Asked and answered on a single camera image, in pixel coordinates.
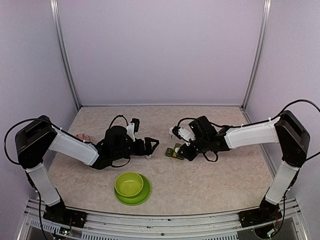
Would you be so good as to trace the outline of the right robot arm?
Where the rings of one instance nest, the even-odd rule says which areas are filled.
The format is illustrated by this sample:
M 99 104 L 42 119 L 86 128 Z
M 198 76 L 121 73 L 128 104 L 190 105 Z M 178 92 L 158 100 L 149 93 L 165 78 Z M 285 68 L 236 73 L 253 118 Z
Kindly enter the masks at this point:
M 266 222 L 279 209 L 279 203 L 294 184 L 301 167 L 307 161 L 310 134 L 289 111 L 284 110 L 277 116 L 260 122 L 241 126 L 224 125 L 216 130 L 206 116 L 189 118 L 189 129 L 180 123 L 169 128 L 184 143 L 177 153 L 189 161 L 197 156 L 206 156 L 212 152 L 228 152 L 245 146 L 262 144 L 279 144 L 282 151 L 282 162 L 276 175 L 256 210 L 256 218 Z

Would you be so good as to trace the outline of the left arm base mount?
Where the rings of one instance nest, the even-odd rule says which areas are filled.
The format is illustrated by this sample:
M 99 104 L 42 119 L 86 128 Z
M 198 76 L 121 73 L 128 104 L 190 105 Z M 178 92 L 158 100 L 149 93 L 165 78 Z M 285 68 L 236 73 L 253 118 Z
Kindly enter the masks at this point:
M 87 219 L 87 213 L 68 208 L 56 210 L 46 209 L 43 218 L 54 223 L 82 229 Z

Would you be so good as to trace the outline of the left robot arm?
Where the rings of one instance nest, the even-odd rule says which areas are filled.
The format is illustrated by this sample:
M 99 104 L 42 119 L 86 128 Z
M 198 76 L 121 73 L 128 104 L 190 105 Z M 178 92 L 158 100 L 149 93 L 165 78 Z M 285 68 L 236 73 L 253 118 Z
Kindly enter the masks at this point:
M 18 163 L 42 200 L 51 207 L 50 214 L 61 223 L 70 218 L 70 211 L 61 204 L 62 198 L 43 164 L 47 151 L 60 153 L 93 169 L 103 170 L 115 167 L 114 162 L 117 160 L 150 156 L 160 144 L 159 140 L 151 137 L 136 138 L 140 125 L 137 118 L 132 119 L 126 127 L 111 125 L 97 144 L 76 138 L 54 125 L 46 115 L 32 118 L 28 122 L 15 135 Z

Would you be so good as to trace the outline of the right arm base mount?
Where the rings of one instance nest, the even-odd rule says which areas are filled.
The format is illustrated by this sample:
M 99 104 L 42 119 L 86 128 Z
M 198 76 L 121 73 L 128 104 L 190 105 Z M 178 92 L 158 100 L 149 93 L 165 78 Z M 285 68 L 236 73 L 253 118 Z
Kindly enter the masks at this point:
M 268 209 L 261 210 L 260 208 L 241 211 L 238 216 L 242 228 L 264 224 L 283 217 L 280 210 L 270 212 Z

